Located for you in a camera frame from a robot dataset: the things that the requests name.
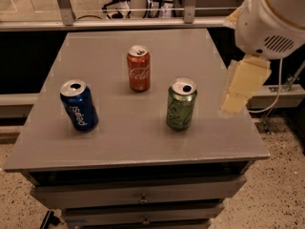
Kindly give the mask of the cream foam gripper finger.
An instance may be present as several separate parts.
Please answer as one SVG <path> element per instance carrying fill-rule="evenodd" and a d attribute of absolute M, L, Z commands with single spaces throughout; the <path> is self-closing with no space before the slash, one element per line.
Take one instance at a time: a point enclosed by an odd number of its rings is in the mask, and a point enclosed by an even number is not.
<path fill-rule="evenodd" d="M 238 15 L 239 15 L 239 8 L 234 10 L 230 15 L 228 15 L 224 19 L 223 25 L 227 28 L 234 29 L 236 27 Z"/>
<path fill-rule="evenodd" d="M 220 110 L 231 115 L 240 113 L 271 75 L 270 64 L 266 58 L 248 54 L 242 60 L 232 60 Z"/>

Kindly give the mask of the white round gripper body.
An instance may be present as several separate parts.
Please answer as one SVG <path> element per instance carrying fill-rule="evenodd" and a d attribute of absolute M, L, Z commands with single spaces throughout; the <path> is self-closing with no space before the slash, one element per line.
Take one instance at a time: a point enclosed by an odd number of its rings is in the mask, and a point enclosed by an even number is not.
<path fill-rule="evenodd" d="M 305 44 L 305 0 L 244 0 L 234 37 L 246 54 L 289 56 Z"/>

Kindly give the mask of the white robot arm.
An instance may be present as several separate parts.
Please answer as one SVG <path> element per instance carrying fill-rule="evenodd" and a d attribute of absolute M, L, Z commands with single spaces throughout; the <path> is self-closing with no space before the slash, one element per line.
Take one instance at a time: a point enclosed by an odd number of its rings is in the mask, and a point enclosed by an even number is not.
<path fill-rule="evenodd" d="M 305 0 L 244 0 L 225 25 L 245 56 L 228 68 L 220 110 L 237 114 L 271 75 L 271 61 L 304 45 Z"/>

